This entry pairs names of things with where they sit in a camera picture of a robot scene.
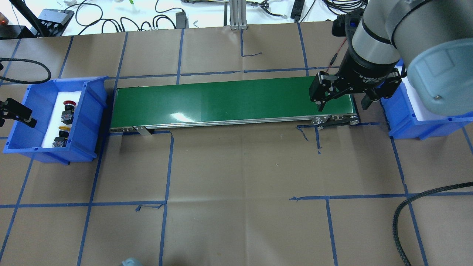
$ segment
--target black pole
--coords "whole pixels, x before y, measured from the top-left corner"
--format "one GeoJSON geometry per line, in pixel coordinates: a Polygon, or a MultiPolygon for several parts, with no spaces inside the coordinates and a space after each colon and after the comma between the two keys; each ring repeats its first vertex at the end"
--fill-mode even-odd
{"type": "Polygon", "coordinates": [[[28,20],[38,31],[40,37],[48,37],[49,30],[41,24],[41,21],[31,12],[28,6],[21,0],[10,0],[10,3],[28,20]]]}

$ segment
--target blue bin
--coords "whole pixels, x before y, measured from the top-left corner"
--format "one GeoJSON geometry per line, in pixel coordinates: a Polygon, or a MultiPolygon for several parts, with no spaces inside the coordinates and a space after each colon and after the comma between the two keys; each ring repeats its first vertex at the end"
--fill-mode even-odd
{"type": "Polygon", "coordinates": [[[92,161],[97,157],[95,147],[107,93],[104,80],[108,77],[56,79],[29,85],[23,105],[30,108],[38,122],[35,128],[15,121],[8,136],[4,153],[20,153],[45,163],[92,161]],[[42,148],[51,113],[60,91],[81,91],[66,147],[42,148]]]}
{"type": "Polygon", "coordinates": [[[404,83],[389,99],[381,99],[391,131],[395,139],[447,136],[473,121],[473,112],[455,116],[438,116],[439,119],[419,121],[412,108],[404,83]]]}

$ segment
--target green conveyor belt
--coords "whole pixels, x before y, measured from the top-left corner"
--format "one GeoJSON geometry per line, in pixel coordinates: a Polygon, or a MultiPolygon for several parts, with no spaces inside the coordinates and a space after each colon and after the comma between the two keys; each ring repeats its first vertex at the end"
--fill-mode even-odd
{"type": "Polygon", "coordinates": [[[314,77],[182,84],[117,90],[113,129],[166,128],[311,119],[356,113],[351,96],[323,112],[309,100],[314,77]]]}

